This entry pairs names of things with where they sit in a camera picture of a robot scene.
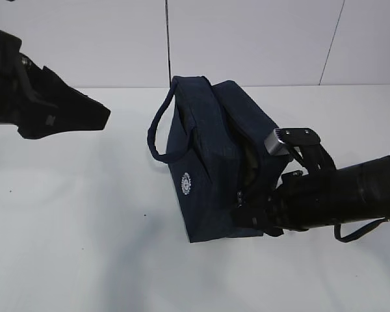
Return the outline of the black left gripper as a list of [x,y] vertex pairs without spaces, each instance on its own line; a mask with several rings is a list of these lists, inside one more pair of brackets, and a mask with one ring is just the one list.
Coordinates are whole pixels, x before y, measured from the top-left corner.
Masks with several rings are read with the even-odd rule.
[[0,30],[0,124],[26,139],[104,130],[110,109],[68,86],[55,72],[33,66],[21,39]]

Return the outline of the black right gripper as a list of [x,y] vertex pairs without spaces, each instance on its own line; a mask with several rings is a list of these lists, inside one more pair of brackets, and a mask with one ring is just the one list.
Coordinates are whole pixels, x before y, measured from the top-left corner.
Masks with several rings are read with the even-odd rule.
[[307,231],[315,227],[315,174],[287,172],[265,201],[237,198],[231,211],[235,226],[262,229],[271,237],[283,230]]

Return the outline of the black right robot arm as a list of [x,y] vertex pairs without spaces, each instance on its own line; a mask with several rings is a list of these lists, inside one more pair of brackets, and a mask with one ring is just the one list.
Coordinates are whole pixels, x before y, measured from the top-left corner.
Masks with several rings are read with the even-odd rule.
[[390,222],[390,155],[281,180],[263,203],[241,201],[231,213],[235,225],[270,236],[332,226],[338,241],[351,242]]

